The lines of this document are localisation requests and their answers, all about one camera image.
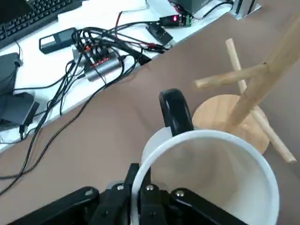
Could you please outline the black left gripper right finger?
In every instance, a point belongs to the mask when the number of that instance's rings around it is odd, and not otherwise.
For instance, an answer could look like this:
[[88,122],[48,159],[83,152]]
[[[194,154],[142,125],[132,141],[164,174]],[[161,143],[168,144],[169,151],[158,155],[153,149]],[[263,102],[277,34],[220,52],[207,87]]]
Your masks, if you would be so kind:
[[151,183],[146,173],[140,188],[141,225],[244,225],[245,222],[187,188],[170,193]]

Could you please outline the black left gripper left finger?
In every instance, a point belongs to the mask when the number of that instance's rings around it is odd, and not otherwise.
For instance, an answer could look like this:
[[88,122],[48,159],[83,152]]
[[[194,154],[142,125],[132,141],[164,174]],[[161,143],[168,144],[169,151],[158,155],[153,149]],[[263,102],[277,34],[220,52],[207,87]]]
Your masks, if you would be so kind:
[[94,187],[80,188],[15,221],[14,225],[128,225],[131,187],[139,169],[132,163],[124,181],[100,192]]

